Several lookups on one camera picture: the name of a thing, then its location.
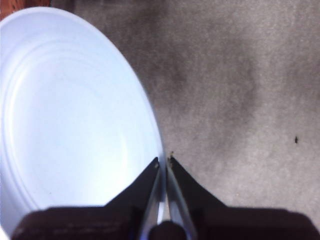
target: white plastic bowl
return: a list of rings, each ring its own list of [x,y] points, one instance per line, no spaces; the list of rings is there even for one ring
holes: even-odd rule
[[[164,165],[144,89],[100,31],[69,12],[34,7],[5,18],[0,33],[7,234],[30,211],[105,205],[154,157]]]

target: gray carpet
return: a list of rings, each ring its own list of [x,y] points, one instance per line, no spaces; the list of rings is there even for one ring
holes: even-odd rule
[[[84,18],[122,52],[154,106],[166,152],[200,184],[229,206],[302,212],[320,229],[320,1],[52,6]]]

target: white plastic plate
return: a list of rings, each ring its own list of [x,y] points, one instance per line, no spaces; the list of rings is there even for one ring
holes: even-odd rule
[[[9,235],[30,211],[105,205],[153,158],[163,161],[144,89],[95,27],[34,7],[5,18],[0,33],[1,225]]]

